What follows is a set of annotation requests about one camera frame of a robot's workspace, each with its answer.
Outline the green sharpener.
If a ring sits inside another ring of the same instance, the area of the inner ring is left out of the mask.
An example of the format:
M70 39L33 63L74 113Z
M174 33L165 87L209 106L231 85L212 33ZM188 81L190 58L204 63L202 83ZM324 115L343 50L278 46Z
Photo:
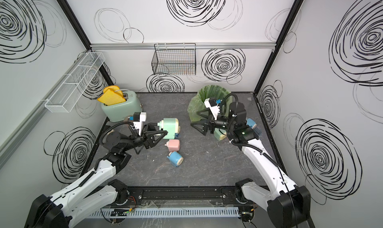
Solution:
M218 141L222 141L222 140L224 140L226 137L227 137L227 133L226 133L226 131L225 130L223 130L223 129L218 129L218 128L216 128L215 130L214 130L214 137L218 140Z
M163 131L167 131L168 134L164 137L164 139L176 139L180 132L179 120L177 118L164 118L160 122L157 123L160 129Z

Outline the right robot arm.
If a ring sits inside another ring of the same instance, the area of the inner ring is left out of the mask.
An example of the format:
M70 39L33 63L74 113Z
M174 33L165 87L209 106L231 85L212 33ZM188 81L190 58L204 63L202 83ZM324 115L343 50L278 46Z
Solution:
M191 127L202 135L225 130L230 144L236 146L258 170L267 188L251 179L235 184L236 200L241 204L253 202L267 211L276 228L293 228L308 221L311 194L305 186L299 187L286 175L264 148L258 134L247 124L247 112L234 93L223 99L204 100L205 108L197 112L200 121Z

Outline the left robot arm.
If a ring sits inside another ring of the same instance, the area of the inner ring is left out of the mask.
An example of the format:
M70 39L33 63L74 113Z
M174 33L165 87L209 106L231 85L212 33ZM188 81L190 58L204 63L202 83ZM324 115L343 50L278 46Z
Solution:
M118 174L129 162L130 149L155 147L168 134L148 123L138 129L130 121L109 127L99 138L108 153L95 167L62 190L47 197L40 195L30 208L26 228L73 228L92 213L115 202L127 190L123 183L113 181L100 190L98 187Z

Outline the green sharpener bottom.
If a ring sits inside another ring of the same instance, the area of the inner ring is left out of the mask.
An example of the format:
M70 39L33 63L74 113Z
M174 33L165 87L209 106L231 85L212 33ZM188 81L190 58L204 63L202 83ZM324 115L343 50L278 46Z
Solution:
M164 118L160 122L157 123L160 129L163 131L167 131L168 134L164 137L164 139L176 139L180 132L179 120L177 118Z

